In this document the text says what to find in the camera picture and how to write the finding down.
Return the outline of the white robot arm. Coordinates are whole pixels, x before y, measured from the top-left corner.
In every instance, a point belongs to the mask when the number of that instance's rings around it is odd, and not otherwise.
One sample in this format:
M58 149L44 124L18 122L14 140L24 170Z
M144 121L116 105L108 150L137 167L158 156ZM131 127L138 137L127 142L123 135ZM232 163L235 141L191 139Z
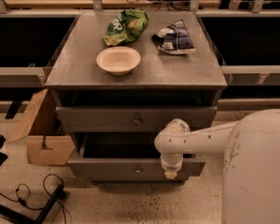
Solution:
M185 154L224 155L222 224L280 224L280 109L194 132L174 119L154 145L169 179Z

